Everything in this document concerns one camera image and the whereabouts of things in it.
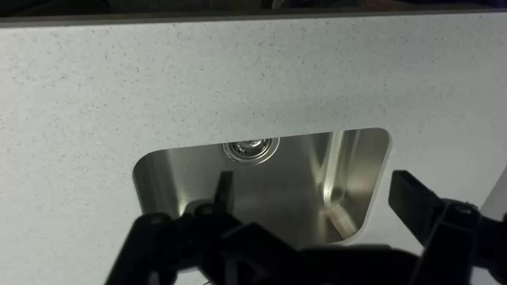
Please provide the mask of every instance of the countertop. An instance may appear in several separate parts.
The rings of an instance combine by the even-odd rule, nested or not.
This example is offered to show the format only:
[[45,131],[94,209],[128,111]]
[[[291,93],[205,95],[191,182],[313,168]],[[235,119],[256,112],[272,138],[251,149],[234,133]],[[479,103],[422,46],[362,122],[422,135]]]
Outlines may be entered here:
[[392,169],[479,206],[507,165],[502,13],[42,25],[0,28],[1,283],[102,283],[158,149],[381,127],[349,242],[410,252]]

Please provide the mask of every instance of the sink basin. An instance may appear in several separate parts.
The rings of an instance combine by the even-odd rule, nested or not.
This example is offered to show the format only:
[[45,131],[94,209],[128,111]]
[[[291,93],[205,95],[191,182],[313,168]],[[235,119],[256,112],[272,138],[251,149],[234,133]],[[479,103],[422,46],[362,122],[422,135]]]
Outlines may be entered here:
[[220,173],[231,171],[232,215],[300,249],[361,228],[388,144],[384,130],[367,128],[156,150],[132,179],[144,212],[177,218],[191,201],[212,199]]

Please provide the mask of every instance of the stainless steel sink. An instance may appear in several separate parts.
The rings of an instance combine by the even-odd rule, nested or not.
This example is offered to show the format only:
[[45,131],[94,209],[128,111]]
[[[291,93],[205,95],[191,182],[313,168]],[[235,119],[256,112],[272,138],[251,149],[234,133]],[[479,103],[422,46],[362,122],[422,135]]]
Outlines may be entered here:
[[386,158],[384,130],[346,130],[158,150],[132,171],[144,212],[178,217],[232,171],[232,215],[300,249],[354,234]]

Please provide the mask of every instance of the sink drain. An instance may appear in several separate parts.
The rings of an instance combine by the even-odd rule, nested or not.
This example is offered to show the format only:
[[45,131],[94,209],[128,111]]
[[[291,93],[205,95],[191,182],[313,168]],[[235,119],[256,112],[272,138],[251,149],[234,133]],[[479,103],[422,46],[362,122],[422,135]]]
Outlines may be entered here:
[[223,152],[227,158],[243,165],[259,165],[267,161],[278,149],[280,139],[251,139],[223,144]]

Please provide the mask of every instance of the white speckled countertop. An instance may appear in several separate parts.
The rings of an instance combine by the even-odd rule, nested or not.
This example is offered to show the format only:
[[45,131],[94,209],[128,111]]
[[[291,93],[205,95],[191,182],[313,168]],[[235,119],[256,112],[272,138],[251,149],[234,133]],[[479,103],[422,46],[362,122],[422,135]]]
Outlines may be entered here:
[[353,242],[416,242],[389,173],[481,204],[507,165],[507,14],[0,28],[0,282],[101,283],[144,154],[381,127]]

